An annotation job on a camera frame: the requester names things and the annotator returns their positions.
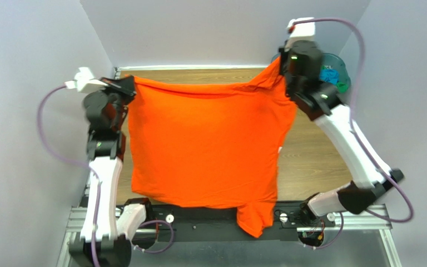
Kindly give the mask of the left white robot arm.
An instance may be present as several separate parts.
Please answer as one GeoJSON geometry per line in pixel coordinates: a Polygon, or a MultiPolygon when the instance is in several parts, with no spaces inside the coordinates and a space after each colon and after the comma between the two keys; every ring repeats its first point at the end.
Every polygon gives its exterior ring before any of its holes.
{"type": "Polygon", "coordinates": [[[123,166],[126,136],[122,125],[135,99],[133,76],[89,80],[83,99],[89,123],[87,157],[89,192],[82,229],[68,245],[79,266],[129,266],[132,239],[147,218],[147,199],[130,199],[116,217],[117,185],[123,166]]]}

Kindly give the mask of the orange t shirt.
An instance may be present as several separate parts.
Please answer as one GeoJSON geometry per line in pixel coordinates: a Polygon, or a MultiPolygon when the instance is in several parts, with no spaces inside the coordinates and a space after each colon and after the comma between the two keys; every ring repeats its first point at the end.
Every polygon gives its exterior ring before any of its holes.
{"type": "Polygon", "coordinates": [[[236,209],[259,238],[273,224],[278,158],[297,107],[280,60],[249,82],[170,84],[136,77],[128,109],[131,190],[180,207],[236,209]]]}

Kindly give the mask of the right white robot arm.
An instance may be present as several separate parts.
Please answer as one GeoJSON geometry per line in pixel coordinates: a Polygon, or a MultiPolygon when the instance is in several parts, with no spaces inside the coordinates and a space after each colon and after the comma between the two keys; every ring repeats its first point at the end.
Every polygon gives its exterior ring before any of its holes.
{"type": "Polygon", "coordinates": [[[322,129],[352,175],[344,186],[304,200],[298,212],[301,222],[308,224],[333,212],[361,214],[403,180],[403,172],[381,161],[351,120],[351,109],[342,102],[339,89],[320,79],[324,53],[315,42],[281,46],[279,59],[286,97],[322,129]]]}

